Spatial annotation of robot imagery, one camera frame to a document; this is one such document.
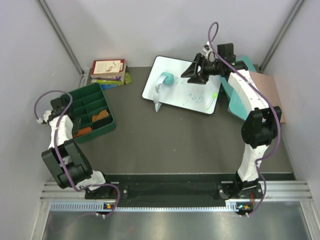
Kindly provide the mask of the orange underwear white waistband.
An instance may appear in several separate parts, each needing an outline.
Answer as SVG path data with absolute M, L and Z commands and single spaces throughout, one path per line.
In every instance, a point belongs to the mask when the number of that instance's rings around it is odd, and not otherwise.
M 84 127 L 84 128 L 81 128 L 77 131 L 76 134 L 73 135 L 74 138 L 78 138 L 78 137 L 81 137 L 83 135 L 86 135 L 90 132 L 92 132 L 92 127 L 88 126 L 88 127 Z

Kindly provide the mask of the mustard brown underwear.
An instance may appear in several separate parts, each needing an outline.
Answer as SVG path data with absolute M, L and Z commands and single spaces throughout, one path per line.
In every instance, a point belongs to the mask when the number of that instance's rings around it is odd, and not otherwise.
M 94 122 L 97 122 L 97 121 L 102 120 L 104 118 L 107 118 L 109 115 L 110 115 L 110 113 L 106 109 L 104 109 L 104 110 L 100 111 L 98 114 L 93 115 L 91 120 L 94 123 Z

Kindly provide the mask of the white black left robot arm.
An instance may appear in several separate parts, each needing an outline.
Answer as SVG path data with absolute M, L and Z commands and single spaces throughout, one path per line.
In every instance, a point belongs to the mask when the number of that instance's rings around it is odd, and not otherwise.
M 51 141 L 48 150 L 41 157 L 58 186 L 62 189 L 71 188 L 69 175 L 77 189 L 88 187 L 102 198 L 109 198 L 114 191 L 101 171 L 92 169 L 88 158 L 77 145 L 74 135 L 80 128 L 81 119 L 75 117 L 69 108 L 62 117 L 64 109 L 69 104 L 65 98 L 59 97 L 50 101 L 52 110 L 47 110 L 43 120 L 50 126 Z

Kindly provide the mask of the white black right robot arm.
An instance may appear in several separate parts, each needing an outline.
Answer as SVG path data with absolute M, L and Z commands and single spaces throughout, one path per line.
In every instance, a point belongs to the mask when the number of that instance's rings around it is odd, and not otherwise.
M 247 118 L 241 128 L 245 143 L 241 165 L 232 183 L 219 183 L 221 199 L 245 198 L 259 190 L 260 165 L 264 154 L 280 131 L 282 110 L 273 106 L 259 92 L 247 65 L 237 60 L 232 43 L 219 44 L 213 50 L 207 43 L 204 54 L 198 53 L 190 66 L 181 74 L 190 84 L 205 85 L 210 76 L 227 78 L 242 101 Z

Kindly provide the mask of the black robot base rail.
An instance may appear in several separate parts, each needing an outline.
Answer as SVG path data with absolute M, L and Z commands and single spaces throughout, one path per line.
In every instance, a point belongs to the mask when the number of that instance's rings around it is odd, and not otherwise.
M 119 207 L 223 207 L 225 201 L 262 197 L 261 185 L 242 188 L 234 173 L 109 174 L 120 190 Z

